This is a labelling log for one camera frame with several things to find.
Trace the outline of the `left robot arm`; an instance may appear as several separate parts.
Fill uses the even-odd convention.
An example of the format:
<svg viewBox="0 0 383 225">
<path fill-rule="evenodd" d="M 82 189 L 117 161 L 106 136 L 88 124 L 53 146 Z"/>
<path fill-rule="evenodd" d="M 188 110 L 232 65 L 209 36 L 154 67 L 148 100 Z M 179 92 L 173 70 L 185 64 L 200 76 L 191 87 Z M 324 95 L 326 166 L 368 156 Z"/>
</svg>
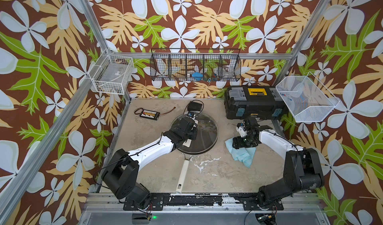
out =
<svg viewBox="0 0 383 225">
<path fill-rule="evenodd" d="M 137 183 L 140 169 L 180 148 L 188 140 L 196 140 L 197 124 L 194 118 L 183 117 L 175 128 L 163 132 L 152 143 L 129 152 L 117 150 L 109 164 L 103 167 L 102 181 L 117 199 L 132 201 L 138 209 L 149 207 L 151 192 Z"/>
</svg>

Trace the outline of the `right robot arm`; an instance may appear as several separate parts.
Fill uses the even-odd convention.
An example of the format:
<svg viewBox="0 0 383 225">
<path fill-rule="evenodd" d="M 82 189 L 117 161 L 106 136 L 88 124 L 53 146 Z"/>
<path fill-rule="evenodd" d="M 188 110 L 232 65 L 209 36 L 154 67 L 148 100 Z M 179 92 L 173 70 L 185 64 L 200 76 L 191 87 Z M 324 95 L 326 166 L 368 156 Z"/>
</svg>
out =
<svg viewBox="0 0 383 225">
<path fill-rule="evenodd" d="M 256 117 L 249 116 L 238 123 L 239 136 L 233 139 L 232 148 L 255 148 L 264 144 L 284 160 L 283 177 L 259 188 L 257 204 L 270 206 L 296 192 L 314 190 L 325 184 L 319 153 L 312 148 L 293 144 L 270 126 L 259 125 Z"/>
</svg>

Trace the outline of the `light blue cloth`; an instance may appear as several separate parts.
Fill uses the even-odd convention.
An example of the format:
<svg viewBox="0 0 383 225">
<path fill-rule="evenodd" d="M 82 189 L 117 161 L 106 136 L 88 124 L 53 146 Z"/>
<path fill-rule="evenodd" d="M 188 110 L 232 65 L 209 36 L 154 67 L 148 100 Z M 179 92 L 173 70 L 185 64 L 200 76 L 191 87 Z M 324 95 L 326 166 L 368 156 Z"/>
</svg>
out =
<svg viewBox="0 0 383 225">
<path fill-rule="evenodd" d="M 253 162 L 254 154 L 256 152 L 256 147 L 235 149 L 232 146 L 233 138 L 225 141 L 225 147 L 231 154 L 233 160 L 242 162 L 245 167 L 250 168 Z"/>
</svg>

